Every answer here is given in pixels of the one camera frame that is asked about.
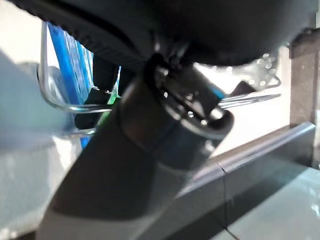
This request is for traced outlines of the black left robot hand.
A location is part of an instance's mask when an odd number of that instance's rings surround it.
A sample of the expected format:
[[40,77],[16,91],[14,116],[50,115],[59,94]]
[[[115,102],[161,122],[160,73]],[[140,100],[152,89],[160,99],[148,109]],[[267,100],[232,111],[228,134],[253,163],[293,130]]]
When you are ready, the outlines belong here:
[[135,240],[233,127],[199,67],[243,66],[291,42],[314,0],[16,0],[136,73],[59,185],[39,240]]

